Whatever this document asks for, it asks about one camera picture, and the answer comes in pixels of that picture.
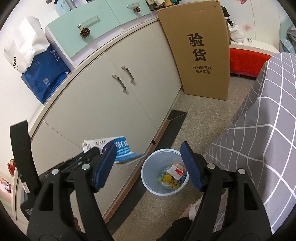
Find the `metal handle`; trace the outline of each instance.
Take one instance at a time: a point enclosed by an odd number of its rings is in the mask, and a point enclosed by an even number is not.
[[[99,16],[98,16],[98,15],[93,16],[92,18],[89,18],[88,20],[85,20],[83,23],[80,23],[77,27],[78,27],[79,29],[81,29],[81,25],[83,25],[83,24],[85,24],[85,23],[87,23],[87,22],[89,22],[90,20],[93,20],[93,19],[95,19],[95,18],[99,19]]]
[[[134,5],[139,5],[140,6],[140,3],[139,2],[130,3],[126,7],[134,6]]]
[[[125,67],[125,66],[121,66],[121,68],[124,69],[129,74],[129,76],[131,78],[131,83],[132,83],[135,79],[133,78],[133,76],[130,73],[129,69],[127,67]]]
[[[121,86],[122,86],[122,88],[123,88],[123,92],[125,92],[126,91],[126,87],[124,86],[124,84],[122,83],[122,81],[121,81],[121,79],[117,76],[117,75],[112,75],[112,77],[114,78],[114,79],[116,79],[116,80],[118,80],[118,82],[121,84]]]
[[[75,3],[73,3],[71,0],[66,0],[66,3],[68,4],[70,11],[77,8]]]

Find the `white trash bin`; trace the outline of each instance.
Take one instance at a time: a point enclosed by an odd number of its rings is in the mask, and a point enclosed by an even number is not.
[[[164,169],[172,164],[184,166],[180,152],[174,149],[161,149],[147,157],[142,166],[141,178],[149,192],[157,196],[169,196],[181,191],[185,187],[189,180],[188,173],[182,186],[176,190],[167,190],[161,182],[157,181]]]

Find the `cardboard box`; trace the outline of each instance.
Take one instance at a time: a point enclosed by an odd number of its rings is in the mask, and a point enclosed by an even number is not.
[[[198,1],[157,11],[185,94],[226,100],[229,36],[218,1]]]
[[[226,28],[227,28],[227,33],[228,33],[228,40],[229,40],[229,44],[231,44],[231,42],[230,42],[230,30],[229,30],[229,27],[228,27],[228,22],[227,22],[227,20],[225,20],[225,22],[226,22]]]

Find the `qr code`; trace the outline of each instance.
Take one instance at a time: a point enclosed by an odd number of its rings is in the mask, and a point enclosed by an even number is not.
[[[46,77],[46,78],[43,80],[43,83],[46,85],[48,82],[49,82],[49,80],[48,80],[48,78]]]

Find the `wall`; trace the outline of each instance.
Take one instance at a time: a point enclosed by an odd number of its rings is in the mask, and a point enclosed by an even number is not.
[[[230,20],[237,23],[245,38],[274,45],[279,49],[279,27],[288,17],[277,0],[220,0]]]
[[[46,0],[20,0],[0,31],[0,170],[7,175],[10,175],[7,163],[13,159],[9,127],[25,119],[30,121],[42,105],[21,80],[21,74],[13,69],[3,55],[13,28],[26,16],[38,18],[43,29],[58,17],[53,2],[47,4]]]

